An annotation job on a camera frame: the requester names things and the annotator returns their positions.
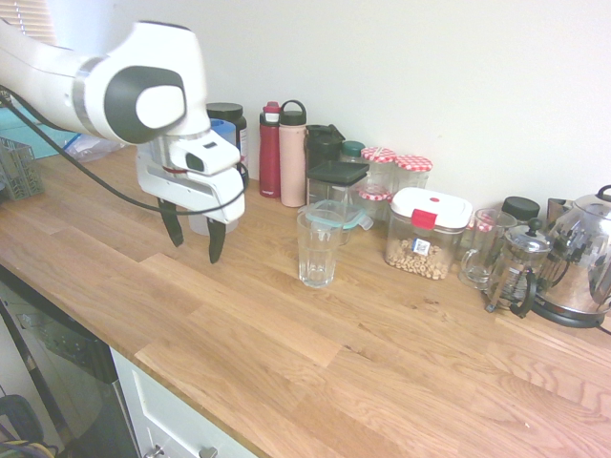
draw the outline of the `dark red bottle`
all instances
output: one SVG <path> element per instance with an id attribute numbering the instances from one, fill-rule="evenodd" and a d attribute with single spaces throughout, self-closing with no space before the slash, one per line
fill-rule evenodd
<path id="1" fill-rule="evenodd" d="M 280 197 L 280 105 L 267 102 L 259 116 L 259 193 L 264 198 Z"/>

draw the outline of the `wood grain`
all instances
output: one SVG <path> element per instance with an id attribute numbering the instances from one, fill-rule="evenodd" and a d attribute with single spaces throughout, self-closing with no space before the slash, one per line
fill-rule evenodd
<path id="1" fill-rule="evenodd" d="M 135 150 L 88 164 L 147 203 Z M 296 209 L 247 192 L 211 265 L 180 218 L 118 200 L 60 157 L 0 207 L 0 262 L 262 457 L 611 456 L 611 339 L 488 314 L 453 275 L 386 265 L 356 230 L 333 283 L 297 278 Z"/>

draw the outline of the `red gingham lid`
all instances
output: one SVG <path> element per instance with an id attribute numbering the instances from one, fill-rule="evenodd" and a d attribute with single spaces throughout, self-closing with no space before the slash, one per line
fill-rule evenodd
<path id="1" fill-rule="evenodd" d="M 402 169 L 412 172 L 428 172 L 432 169 L 432 162 L 423 156 L 397 156 L 394 162 Z"/>
<path id="2" fill-rule="evenodd" d="M 388 200 L 391 194 L 388 189 L 379 184 L 368 184 L 363 189 L 359 190 L 359 197 L 366 200 Z"/>
<path id="3" fill-rule="evenodd" d="M 381 164 L 393 162 L 397 154 L 389 148 L 381 148 L 372 146 L 361 150 L 361 157 L 366 160 L 372 160 Z"/>
<path id="4" fill-rule="evenodd" d="M 490 232 L 495 227 L 495 221 L 493 219 L 484 219 L 479 222 L 477 225 L 477 229 L 480 232 Z M 471 215 L 471 220 L 469 221 L 468 229 L 473 230 L 475 228 L 475 213 Z"/>

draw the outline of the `stainless steel kettle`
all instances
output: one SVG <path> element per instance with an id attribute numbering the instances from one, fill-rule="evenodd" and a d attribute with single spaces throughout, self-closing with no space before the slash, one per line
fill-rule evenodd
<path id="1" fill-rule="evenodd" d="M 611 185 L 578 198 L 548 234 L 552 250 L 533 311 L 556 323 L 594 327 L 611 308 Z"/>

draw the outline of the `drinking glass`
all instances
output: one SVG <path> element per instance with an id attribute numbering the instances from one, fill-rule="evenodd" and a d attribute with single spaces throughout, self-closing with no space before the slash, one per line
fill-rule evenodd
<path id="1" fill-rule="evenodd" d="M 322 288 L 333 281 L 343 218 L 329 210 L 305 207 L 297 216 L 299 280 Z"/>

